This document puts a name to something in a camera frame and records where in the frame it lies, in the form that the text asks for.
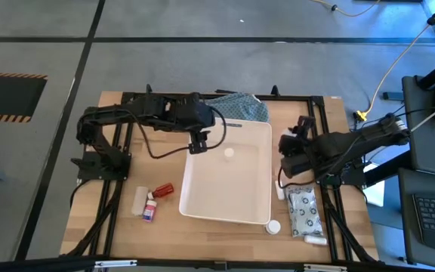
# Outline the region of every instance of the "patterned towel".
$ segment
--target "patterned towel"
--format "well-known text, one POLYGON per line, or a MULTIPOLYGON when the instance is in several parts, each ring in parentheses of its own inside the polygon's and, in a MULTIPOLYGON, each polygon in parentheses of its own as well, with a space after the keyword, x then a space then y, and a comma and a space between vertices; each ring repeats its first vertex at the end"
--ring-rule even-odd
POLYGON ((224 118, 258 122, 270 121, 268 107, 252 94, 228 94, 207 100, 205 103, 219 110, 224 118))

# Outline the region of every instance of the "yellow black warning stripe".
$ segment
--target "yellow black warning stripe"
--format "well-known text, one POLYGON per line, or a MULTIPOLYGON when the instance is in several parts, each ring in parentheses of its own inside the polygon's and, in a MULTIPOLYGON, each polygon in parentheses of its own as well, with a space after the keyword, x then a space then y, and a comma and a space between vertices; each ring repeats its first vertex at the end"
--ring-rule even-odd
POLYGON ((0 73, 0 77, 15 77, 15 78, 25 78, 25 79, 47 79, 46 75, 33 75, 25 73, 0 73))
POLYGON ((31 120, 31 116, 14 116, 7 114, 0 114, 0 122, 29 122, 31 120))

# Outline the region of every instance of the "wooden table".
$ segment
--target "wooden table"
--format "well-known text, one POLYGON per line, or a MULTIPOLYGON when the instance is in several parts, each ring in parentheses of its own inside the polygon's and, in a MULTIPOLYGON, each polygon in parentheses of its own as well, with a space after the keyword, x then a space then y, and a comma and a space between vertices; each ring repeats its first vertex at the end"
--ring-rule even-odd
MULTIPOLYGON (((99 106, 119 104, 122 92, 105 91, 99 106)), ((278 142, 282 132, 296 124, 299 116, 308 113, 305 102, 265 101, 270 111, 273 130, 273 180, 279 170, 278 142)), ((325 97, 325 111, 330 131, 348 132, 344 104, 339 97, 325 97)), ((319 111, 315 109, 319 120, 319 111)), ((320 122, 318 132, 322 133, 320 122)), ((103 133, 109 142, 115 126, 104 127, 103 133)), ((121 141, 125 136, 122 129, 121 141)), ((146 128, 155 154, 187 145, 188 134, 164 133, 146 128)), ((161 258, 177 260, 225 260, 225 261, 287 261, 287 262, 330 262, 328 246, 307 244, 301 238, 292 238, 288 206, 276 197, 273 184, 271 218, 282 226, 277 235, 269 235, 263 226, 208 221, 183 216, 178 211, 180 188, 184 173, 186 153, 176 153, 164 159, 152 159, 144 146, 142 134, 134 126, 130 152, 131 170, 125 181, 116 220, 111 256, 116 258, 161 258), (131 213, 137 186, 151 190, 171 182, 175 192, 158 199, 156 216, 152 223, 146 223, 131 213)), ((313 178, 311 171, 294 177, 294 182, 305 182, 313 178)), ((75 195, 69 214, 61 253, 73 249, 94 223, 100 199, 102 181, 90 181, 75 195)), ((341 188, 347 225, 359 243, 373 257, 378 258, 372 226, 363 195, 354 187, 341 188)), ((325 217, 319 187, 315 187, 320 218, 325 231, 325 217)), ((344 258, 340 231, 335 226, 337 250, 344 258)), ((100 234, 97 253, 103 251, 106 226, 100 234)))

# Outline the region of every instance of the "white plastic bin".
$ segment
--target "white plastic bin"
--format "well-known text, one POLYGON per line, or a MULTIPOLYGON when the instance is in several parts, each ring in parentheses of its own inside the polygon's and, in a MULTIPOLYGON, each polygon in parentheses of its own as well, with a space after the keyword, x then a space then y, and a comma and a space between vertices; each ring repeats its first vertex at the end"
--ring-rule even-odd
MULTIPOLYGON (((226 119, 222 145, 187 153, 180 193, 182 215, 246 224, 267 224, 271 213, 271 125, 226 119)), ((208 146, 222 137, 222 120, 209 129, 208 146)))

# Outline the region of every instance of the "white cap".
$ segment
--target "white cap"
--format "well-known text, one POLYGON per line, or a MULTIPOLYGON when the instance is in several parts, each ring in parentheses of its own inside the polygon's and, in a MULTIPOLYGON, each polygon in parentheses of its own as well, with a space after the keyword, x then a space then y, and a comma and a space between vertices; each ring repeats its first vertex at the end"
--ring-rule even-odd
POLYGON ((279 200, 285 200, 285 191, 279 187, 278 181, 275 181, 276 194, 278 195, 279 200))
POLYGON ((151 205, 151 206, 157 207, 157 202, 155 202, 153 200, 147 200, 147 205, 151 205))
POLYGON ((326 246, 326 238, 325 237, 305 235, 305 242, 310 243, 310 244, 314 244, 314 245, 326 246))
POLYGON ((224 155, 228 158, 234 156, 234 149, 233 148, 227 148, 224 150, 224 155))
POLYGON ((272 220, 269 221, 268 224, 266 224, 265 229, 269 234, 274 235, 277 234, 279 230, 281 230, 281 224, 276 220, 272 220))

